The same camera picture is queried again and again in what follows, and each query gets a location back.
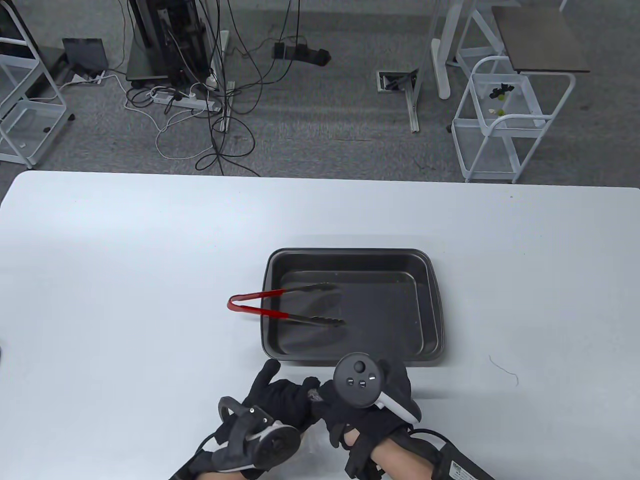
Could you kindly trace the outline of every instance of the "metal tongs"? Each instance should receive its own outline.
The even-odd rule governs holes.
[[[289,314],[287,312],[281,312],[279,310],[268,310],[266,308],[249,307],[248,305],[236,305],[234,303],[237,301],[254,300],[255,298],[279,297],[281,295],[284,295],[285,293],[291,293],[291,292],[312,292],[316,290],[326,292],[329,290],[335,290],[336,288],[337,288],[337,285],[323,283],[323,284],[305,285],[304,287],[296,287],[292,289],[279,289],[279,290],[270,290],[268,292],[256,292],[256,293],[245,293],[240,295],[233,295],[233,297],[231,297],[227,302],[227,308],[229,310],[233,310],[234,312],[244,312],[246,314],[265,315],[270,318],[281,319],[281,320],[291,320],[294,322],[307,323],[310,325],[319,325],[319,326],[344,325],[344,320],[340,320],[337,318],[306,317],[304,315]]]

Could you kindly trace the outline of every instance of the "black baking pan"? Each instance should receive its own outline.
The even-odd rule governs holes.
[[[261,317],[262,347],[278,360],[337,363],[363,351],[428,362],[444,348],[442,305],[429,257],[409,249],[283,248],[271,254],[263,290],[328,282],[328,292],[262,299],[262,308],[338,318],[323,327]]]

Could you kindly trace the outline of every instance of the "grey carpet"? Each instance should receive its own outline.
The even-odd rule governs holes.
[[[234,7],[249,48],[279,33],[286,0],[254,1],[262,5],[260,10],[251,3],[237,0]],[[64,36],[99,36],[112,65],[120,61],[122,17],[117,0],[28,0],[19,8],[37,41],[61,45]],[[271,177],[461,181],[453,142],[445,130],[466,83],[461,71],[449,69],[452,96],[447,101],[437,98],[429,73],[417,134],[409,130],[404,97],[380,95],[374,87],[377,69],[417,66],[430,4],[424,0],[325,0],[304,1],[301,10],[301,34],[311,48],[329,50],[332,60],[324,68],[294,63],[282,82],[265,87],[258,108],[241,117],[257,145],[240,162]],[[576,90],[529,164],[523,183],[640,186],[640,137],[634,134],[640,125],[639,13],[636,0],[570,0],[565,15],[593,73],[579,76]],[[290,35],[295,31],[292,20],[294,16],[287,28]],[[231,26],[227,13],[222,23],[225,28]],[[127,53],[130,41],[128,26]],[[238,46],[233,32],[231,46]],[[269,47],[255,59],[265,71],[271,63]],[[228,78],[238,83],[257,78],[252,64],[238,53],[225,64]],[[286,63],[278,62],[269,78],[280,76],[285,67]],[[539,96],[544,105],[557,97],[559,89],[553,84],[542,87]],[[236,109],[251,106],[257,93],[254,88],[240,95]],[[73,86],[64,94],[76,120],[67,125],[39,169],[220,174],[218,167],[196,172],[195,161],[160,157],[150,120],[123,109],[124,96],[115,80],[102,86]],[[162,107],[147,111],[164,123]],[[243,152],[250,143],[247,132],[232,123],[225,151]],[[198,152],[208,145],[206,120],[192,119],[172,127],[161,136],[160,145],[169,156]],[[249,175],[238,167],[223,166],[227,175]],[[23,170],[16,164],[0,164],[0,198]]]

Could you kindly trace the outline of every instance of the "white table leg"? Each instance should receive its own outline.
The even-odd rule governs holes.
[[[446,100],[451,96],[451,87],[449,86],[449,76],[447,75],[445,63],[451,51],[451,44],[456,33],[463,3],[464,0],[451,0],[449,11],[447,12],[447,20],[442,31],[442,38],[434,38],[431,41],[431,61],[433,62],[433,71],[438,84],[438,96],[442,100]]]

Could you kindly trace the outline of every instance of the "dark tabletop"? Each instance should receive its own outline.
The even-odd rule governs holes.
[[[492,7],[517,72],[589,72],[580,44],[558,8]]]

